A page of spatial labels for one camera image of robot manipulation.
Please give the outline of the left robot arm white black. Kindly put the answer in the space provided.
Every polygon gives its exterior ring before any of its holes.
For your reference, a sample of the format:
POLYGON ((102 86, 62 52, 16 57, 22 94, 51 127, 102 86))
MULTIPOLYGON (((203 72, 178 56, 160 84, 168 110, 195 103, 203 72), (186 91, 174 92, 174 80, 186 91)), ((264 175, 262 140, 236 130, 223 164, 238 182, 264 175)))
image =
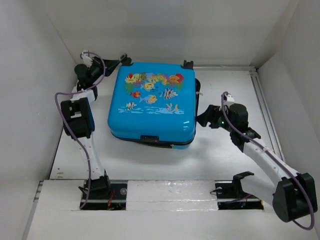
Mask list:
POLYGON ((88 51, 81 54, 81 59, 83 63, 74 68, 77 84, 71 99, 62 101, 59 110, 66 135, 79 144, 84 161, 88 163, 88 180, 79 188, 83 197, 88 200, 108 199, 114 192, 95 149, 91 104, 98 98, 98 84, 102 79, 110 76, 118 65, 130 63, 131 59, 122 54, 119 59, 107 60, 88 51))

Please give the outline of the blue kids suitcase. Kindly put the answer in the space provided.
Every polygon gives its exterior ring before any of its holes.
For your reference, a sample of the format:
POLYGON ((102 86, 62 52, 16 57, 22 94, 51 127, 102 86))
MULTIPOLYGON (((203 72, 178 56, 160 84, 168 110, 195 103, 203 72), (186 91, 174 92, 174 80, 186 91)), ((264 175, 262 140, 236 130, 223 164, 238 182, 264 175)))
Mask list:
POLYGON ((123 141, 186 149, 196 136, 201 84, 194 62, 132 62, 117 73, 107 124, 123 141))

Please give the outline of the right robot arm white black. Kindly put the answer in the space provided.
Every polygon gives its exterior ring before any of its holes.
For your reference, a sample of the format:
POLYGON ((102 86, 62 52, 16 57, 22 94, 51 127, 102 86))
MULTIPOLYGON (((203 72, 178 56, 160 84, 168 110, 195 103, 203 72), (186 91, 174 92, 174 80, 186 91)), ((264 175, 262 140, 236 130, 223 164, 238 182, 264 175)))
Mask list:
POLYGON ((266 146, 261 136, 249 126, 247 108, 238 103, 219 107, 209 105, 196 120, 202 127, 222 128, 232 143, 251 158, 268 176, 267 183, 250 171, 233 176, 231 191, 237 197, 253 195, 270 204, 285 223, 310 216, 311 230, 318 210, 315 180, 309 173, 299 173, 266 146))

